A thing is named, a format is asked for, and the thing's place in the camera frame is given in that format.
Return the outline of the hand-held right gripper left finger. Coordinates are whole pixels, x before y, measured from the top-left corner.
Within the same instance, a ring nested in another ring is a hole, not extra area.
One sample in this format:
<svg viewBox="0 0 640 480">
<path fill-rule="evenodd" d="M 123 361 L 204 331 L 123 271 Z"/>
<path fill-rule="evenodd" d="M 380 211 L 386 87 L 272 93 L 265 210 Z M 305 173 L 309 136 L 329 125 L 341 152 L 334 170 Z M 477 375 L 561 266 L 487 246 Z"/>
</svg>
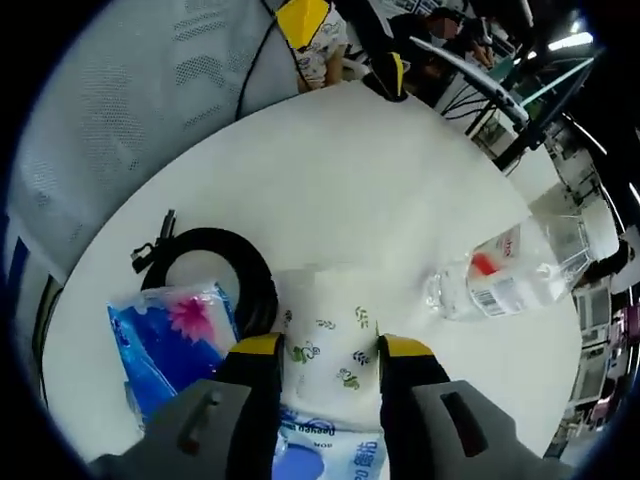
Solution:
<svg viewBox="0 0 640 480">
<path fill-rule="evenodd" d="M 89 465 L 95 479 L 269 479 L 280 425 L 284 337 L 237 343 L 214 379 L 162 406 L 143 438 Z"/>
</svg>

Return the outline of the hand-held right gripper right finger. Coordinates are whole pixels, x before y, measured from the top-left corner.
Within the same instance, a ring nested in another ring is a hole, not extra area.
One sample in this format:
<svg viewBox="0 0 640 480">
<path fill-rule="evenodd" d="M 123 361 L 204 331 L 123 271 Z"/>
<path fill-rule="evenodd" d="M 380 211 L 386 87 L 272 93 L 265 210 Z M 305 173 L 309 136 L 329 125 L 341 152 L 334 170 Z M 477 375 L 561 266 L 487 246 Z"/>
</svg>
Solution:
<svg viewBox="0 0 640 480">
<path fill-rule="evenodd" d="M 378 337 L 380 421 L 391 479 L 543 479 L 515 421 L 421 342 Z"/>
</svg>

